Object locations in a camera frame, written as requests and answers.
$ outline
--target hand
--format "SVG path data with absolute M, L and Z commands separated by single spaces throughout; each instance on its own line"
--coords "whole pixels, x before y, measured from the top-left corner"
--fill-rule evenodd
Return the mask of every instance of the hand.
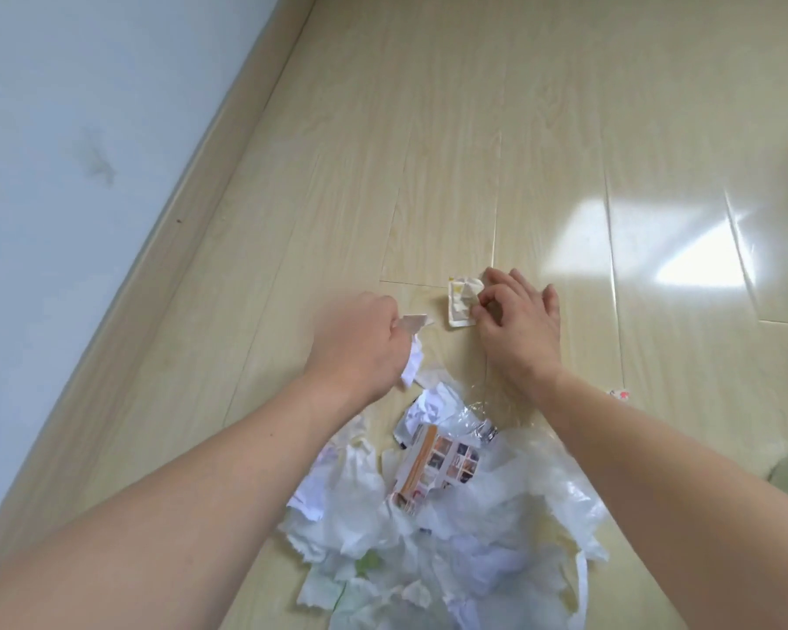
M 412 337 L 395 324 L 397 302 L 365 292 L 321 314 L 304 373 L 346 393 L 345 421 L 400 380 Z
M 537 403 L 563 369 L 560 303 L 554 285 L 537 291 L 518 269 L 485 270 L 485 289 L 473 306 L 487 359 Z M 486 309 L 502 308 L 500 320 Z

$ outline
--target person's left arm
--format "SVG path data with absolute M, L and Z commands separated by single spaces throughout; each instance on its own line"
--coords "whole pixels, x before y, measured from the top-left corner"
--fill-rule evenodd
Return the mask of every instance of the person's left arm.
M 304 374 L 261 408 L 0 567 L 0 630 L 218 627 L 327 440 L 398 380 L 397 303 L 325 315 Z

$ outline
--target baseboard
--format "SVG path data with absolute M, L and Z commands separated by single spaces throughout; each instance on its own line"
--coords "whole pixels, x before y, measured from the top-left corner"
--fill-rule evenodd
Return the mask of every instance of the baseboard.
M 0 562 L 77 514 L 77 498 L 113 417 L 314 2 L 278 0 L 0 504 Z

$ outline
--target white wall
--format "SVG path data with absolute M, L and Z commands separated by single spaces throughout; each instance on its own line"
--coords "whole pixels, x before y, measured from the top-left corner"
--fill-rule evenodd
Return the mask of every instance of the white wall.
M 0 500 L 276 0 L 0 0 Z

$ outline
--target human arm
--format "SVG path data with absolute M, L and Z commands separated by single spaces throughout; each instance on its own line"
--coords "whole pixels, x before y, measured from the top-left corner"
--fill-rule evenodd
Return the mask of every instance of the human arm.
M 553 287 L 486 276 L 473 314 L 488 358 L 544 413 L 688 625 L 788 628 L 788 496 L 565 370 Z
M 212 628 L 327 440 L 398 380 L 397 303 L 322 317 L 304 374 L 0 567 L 0 630 Z

